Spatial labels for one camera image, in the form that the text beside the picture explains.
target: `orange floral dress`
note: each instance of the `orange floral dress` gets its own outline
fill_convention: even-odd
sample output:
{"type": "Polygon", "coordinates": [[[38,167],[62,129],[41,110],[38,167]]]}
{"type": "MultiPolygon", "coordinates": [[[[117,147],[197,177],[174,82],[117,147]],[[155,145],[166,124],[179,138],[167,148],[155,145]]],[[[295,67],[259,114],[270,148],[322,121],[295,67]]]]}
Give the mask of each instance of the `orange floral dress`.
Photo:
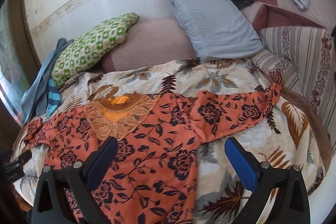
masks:
{"type": "MultiPolygon", "coordinates": [[[[110,109],[93,101],[27,125],[28,146],[50,146],[45,164],[66,169],[85,161],[108,136],[119,140],[118,154],[99,188],[92,192],[113,224],[191,224],[196,197],[196,149],[204,142],[259,123],[277,103],[282,77],[252,93],[196,98],[179,94],[136,95],[135,102],[110,109]]],[[[79,219],[80,209],[67,197],[79,219]]]]}

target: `green checkered pillow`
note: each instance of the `green checkered pillow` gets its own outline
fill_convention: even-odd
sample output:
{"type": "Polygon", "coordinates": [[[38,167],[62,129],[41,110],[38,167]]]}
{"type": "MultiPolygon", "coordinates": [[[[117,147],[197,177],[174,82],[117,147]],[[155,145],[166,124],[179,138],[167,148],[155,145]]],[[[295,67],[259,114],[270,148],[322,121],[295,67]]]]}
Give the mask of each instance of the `green checkered pillow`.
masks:
{"type": "Polygon", "coordinates": [[[72,76],[93,67],[108,51],[126,41],[126,32],[139,16],[135,13],[103,21],[73,41],[57,58],[51,76],[58,88],[72,76]]]}

